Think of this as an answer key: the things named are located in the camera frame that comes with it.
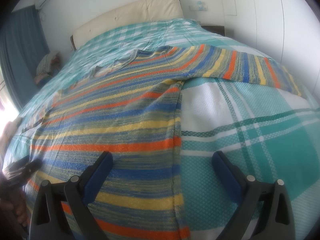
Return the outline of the person's left hand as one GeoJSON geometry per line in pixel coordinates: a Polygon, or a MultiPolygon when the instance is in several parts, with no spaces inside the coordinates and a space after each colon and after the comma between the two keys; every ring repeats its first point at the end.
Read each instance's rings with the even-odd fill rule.
{"type": "Polygon", "coordinates": [[[23,191],[20,192],[19,202],[16,206],[5,199],[1,199],[1,210],[13,211],[18,223],[20,223],[23,227],[28,225],[27,205],[23,191]]]}

